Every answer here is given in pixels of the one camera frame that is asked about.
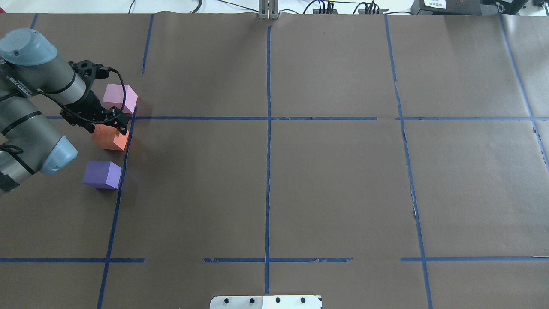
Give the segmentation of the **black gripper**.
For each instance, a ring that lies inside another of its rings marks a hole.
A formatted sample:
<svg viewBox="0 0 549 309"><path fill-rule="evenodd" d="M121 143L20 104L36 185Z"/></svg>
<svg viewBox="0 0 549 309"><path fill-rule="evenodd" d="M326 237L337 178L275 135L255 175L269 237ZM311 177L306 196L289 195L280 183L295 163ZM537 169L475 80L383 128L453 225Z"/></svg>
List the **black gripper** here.
<svg viewBox="0 0 549 309"><path fill-rule="evenodd" d="M95 125L89 121L104 121L113 117L112 127L115 127L122 135L127 135L129 118L124 113L113 114L112 111L107 111L98 97L93 91L88 91L88 94L83 96L75 103L63 106L60 115L70 125L82 127L90 134L95 131Z"/></svg>

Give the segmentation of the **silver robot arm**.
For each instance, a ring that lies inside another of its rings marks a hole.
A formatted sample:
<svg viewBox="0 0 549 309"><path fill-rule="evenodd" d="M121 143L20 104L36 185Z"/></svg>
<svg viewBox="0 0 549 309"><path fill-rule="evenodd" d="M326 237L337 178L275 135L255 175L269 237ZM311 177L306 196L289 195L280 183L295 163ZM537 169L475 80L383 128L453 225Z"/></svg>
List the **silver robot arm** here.
<svg viewBox="0 0 549 309"><path fill-rule="evenodd" d="M18 188L37 172L53 175L77 156L77 149L30 98L42 95L61 108L72 126L93 133L96 124L127 132L120 108L106 109L91 90L95 78L114 69L90 61L66 61L34 29L12 30L1 39L1 193Z"/></svg>

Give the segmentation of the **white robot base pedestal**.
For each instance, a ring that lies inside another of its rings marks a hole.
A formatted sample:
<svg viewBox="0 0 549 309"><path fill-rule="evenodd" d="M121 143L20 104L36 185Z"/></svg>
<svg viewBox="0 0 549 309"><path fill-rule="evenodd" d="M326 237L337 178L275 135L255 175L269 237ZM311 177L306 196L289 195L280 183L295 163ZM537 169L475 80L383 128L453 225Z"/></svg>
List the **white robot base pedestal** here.
<svg viewBox="0 0 549 309"><path fill-rule="evenodd" d="M247 295L212 298L210 309L322 309L318 295Z"/></svg>

